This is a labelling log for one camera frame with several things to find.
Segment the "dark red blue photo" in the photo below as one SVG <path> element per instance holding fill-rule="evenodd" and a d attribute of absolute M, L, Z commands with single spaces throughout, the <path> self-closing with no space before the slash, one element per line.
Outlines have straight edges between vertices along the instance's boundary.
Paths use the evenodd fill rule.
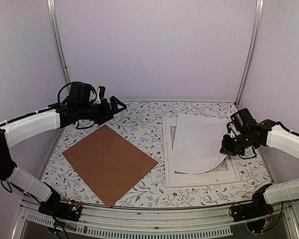
<path fill-rule="evenodd" d="M 220 153 L 227 119 L 179 114 L 170 159 L 171 170 L 187 174 L 208 172 L 226 158 Z"/>

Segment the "brown cardboard backing board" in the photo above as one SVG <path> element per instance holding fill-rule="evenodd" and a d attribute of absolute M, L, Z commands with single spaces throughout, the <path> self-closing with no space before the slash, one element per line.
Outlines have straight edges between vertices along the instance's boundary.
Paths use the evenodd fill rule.
<path fill-rule="evenodd" d="M 108 208 L 157 165 L 157 161 L 106 125 L 64 151 L 63 155 Z"/>

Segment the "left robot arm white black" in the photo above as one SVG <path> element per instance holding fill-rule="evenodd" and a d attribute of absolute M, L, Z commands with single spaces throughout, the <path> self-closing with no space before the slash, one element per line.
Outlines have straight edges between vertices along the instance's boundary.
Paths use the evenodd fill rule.
<path fill-rule="evenodd" d="M 0 122 L 0 182 L 8 184 L 8 192 L 12 191 L 11 186 L 15 186 L 40 203 L 45 203 L 46 210 L 53 216 L 64 212 L 60 195 L 18 167 L 11 158 L 10 149 L 41 133 L 71 124 L 78 125 L 81 120 L 101 126 L 127 109 L 126 104 L 114 96 L 106 99 L 104 86 L 95 88 L 83 82 L 70 82 L 64 87 L 70 90 L 63 100 L 58 95 L 56 103 L 41 110 Z"/>

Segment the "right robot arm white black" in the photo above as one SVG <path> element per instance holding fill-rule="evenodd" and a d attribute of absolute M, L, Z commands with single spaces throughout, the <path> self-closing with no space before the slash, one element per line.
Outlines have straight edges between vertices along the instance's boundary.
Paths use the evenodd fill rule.
<path fill-rule="evenodd" d="M 234 123 L 238 135 L 230 133 L 223 136 L 220 153 L 242 158 L 245 149 L 253 150 L 265 146 L 280 150 L 299 160 L 299 134 L 288 130 L 281 122 L 266 119 L 260 123 L 254 120 L 248 123 Z M 299 178 L 284 183 L 266 185 L 253 194 L 248 205 L 248 213 L 258 217 L 267 209 L 267 205 L 279 202 L 299 200 Z"/>

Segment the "floral patterned table cover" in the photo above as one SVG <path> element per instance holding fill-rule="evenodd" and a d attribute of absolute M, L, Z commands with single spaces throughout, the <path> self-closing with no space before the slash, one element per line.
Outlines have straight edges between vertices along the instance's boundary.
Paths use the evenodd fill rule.
<path fill-rule="evenodd" d="M 163 118 L 175 118 L 179 113 L 183 113 L 227 119 L 235 111 L 233 103 L 128 102 L 127 109 L 109 121 L 108 126 L 153 158 L 157 165 L 119 199 L 116 206 L 149 209 L 193 208 L 250 200 L 256 190 L 272 180 L 261 156 L 254 159 L 233 158 L 240 177 L 240 181 L 234 184 L 187 188 L 165 186 Z M 102 204 L 63 156 L 65 150 L 96 129 L 96 126 L 85 130 L 77 130 L 73 125 L 67 127 L 42 173 L 42 181 L 52 186 L 64 200 Z"/>

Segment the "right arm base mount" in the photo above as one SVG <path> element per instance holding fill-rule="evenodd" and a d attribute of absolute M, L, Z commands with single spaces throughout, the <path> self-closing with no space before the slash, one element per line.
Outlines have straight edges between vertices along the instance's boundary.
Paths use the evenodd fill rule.
<path fill-rule="evenodd" d="M 267 184 L 253 193 L 251 202 L 246 204 L 232 204 L 228 210 L 228 214 L 233 218 L 234 222 L 251 220 L 257 217 L 265 217 L 259 221 L 246 223 L 248 231 L 255 235 L 263 234 L 264 232 L 272 230 L 282 217 L 284 209 L 283 202 L 281 202 L 280 213 L 277 220 L 272 223 L 274 207 L 273 205 L 268 204 L 264 197 L 265 190 L 271 185 L 272 184 Z"/>

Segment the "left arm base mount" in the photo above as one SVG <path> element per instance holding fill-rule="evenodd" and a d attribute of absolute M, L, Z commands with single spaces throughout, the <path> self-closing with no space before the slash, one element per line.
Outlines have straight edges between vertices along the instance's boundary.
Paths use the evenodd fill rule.
<path fill-rule="evenodd" d="M 82 212 L 81 203 L 75 200 L 62 202 L 60 194 L 51 186 L 48 187 L 52 194 L 46 202 L 40 202 L 38 211 L 42 214 L 49 215 L 57 219 L 78 222 Z"/>

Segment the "aluminium front rail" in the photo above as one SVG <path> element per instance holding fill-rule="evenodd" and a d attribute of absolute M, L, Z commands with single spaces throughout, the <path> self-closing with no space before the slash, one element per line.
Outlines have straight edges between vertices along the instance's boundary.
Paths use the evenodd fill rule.
<path fill-rule="evenodd" d="M 83 204 L 79 220 L 64 220 L 63 227 L 38 207 L 31 197 L 22 199 L 15 239 L 299 239 L 290 203 L 239 222 L 231 206 L 143 210 Z"/>

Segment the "left aluminium corner post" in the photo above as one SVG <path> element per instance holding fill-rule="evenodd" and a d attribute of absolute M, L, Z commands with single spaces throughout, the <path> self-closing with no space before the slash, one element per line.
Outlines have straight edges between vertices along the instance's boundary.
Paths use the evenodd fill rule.
<path fill-rule="evenodd" d="M 61 72 L 62 72 L 65 83 L 69 84 L 69 83 L 71 83 L 71 80 L 70 80 L 68 66 L 66 63 L 64 50 L 63 50 L 63 46 L 62 46 L 61 35 L 60 35 L 60 31 L 59 31 L 57 14 L 56 14 L 55 1 L 47 0 L 46 3 L 47 3 L 47 10 L 48 10 L 48 15 L 49 15 L 49 21 L 50 21 L 50 25 L 51 25 L 52 35 L 53 35 L 53 39 L 54 39 L 54 43 L 55 43 L 55 47 L 56 47 L 58 60 L 59 60 L 60 67 L 61 67 Z"/>

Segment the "aluminium corner post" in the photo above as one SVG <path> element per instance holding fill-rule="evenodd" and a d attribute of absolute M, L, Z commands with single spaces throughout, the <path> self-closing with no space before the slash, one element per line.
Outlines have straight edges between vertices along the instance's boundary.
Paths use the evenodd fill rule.
<path fill-rule="evenodd" d="M 239 107 L 239 105 L 242 102 L 243 95 L 244 95 L 244 92 L 245 92 L 245 89 L 247 86 L 249 74 L 251 71 L 253 58 L 254 58 L 254 54 L 255 54 L 256 46 L 257 46 L 257 40 L 259 37 L 260 28 L 261 28 L 263 7 L 264 7 L 264 1 L 257 0 L 256 7 L 255 7 L 253 26 L 252 26 L 252 34 L 251 34 L 251 39 L 250 39 L 249 48 L 248 48 L 248 52 L 247 52 L 247 58 L 246 58 L 246 62 L 244 65 L 241 82 L 240 82 L 238 92 L 237 92 L 237 95 L 235 98 L 235 105 L 237 107 Z"/>
<path fill-rule="evenodd" d="M 47 10 L 48 10 L 48 15 L 49 15 L 49 21 L 50 21 L 50 25 L 51 25 L 52 35 L 53 35 L 53 39 L 54 39 L 54 43 L 55 43 L 55 47 L 56 47 L 58 60 L 59 60 L 60 67 L 61 67 L 61 72 L 62 72 L 65 83 L 69 84 L 69 83 L 71 83 L 71 80 L 70 80 L 68 66 L 66 63 L 64 50 L 63 50 L 63 46 L 62 46 L 61 35 L 60 35 L 60 31 L 59 31 L 57 14 L 56 14 L 55 1 L 47 0 L 46 3 L 47 3 Z"/>

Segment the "right aluminium corner post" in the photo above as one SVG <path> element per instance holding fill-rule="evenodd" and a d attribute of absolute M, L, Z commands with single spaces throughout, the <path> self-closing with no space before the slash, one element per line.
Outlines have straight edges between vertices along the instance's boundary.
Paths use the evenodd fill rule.
<path fill-rule="evenodd" d="M 252 34 L 251 34 L 251 39 L 250 39 L 249 48 L 248 48 L 248 52 L 247 52 L 247 58 L 246 58 L 246 62 L 244 65 L 241 82 L 240 82 L 238 92 L 237 92 L 237 95 L 235 98 L 235 105 L 237 107 L 239 107 L 239 105 L 242 102 L 243 95 L 244 95 L 244 92 L 245 92 L 245 89 L 247 86 L 249 74 L 251 71 L 253 58 L 254 58 L 254 54 L 255 54 L 256 46 L 257 46 L 257 40 L 259 37 L 260 28 L 261 28 L 263 7 L 264 7 L 264 1 L 257 0 L 256 7 L 255 7 L 253 26 L 252 26 Z"/>

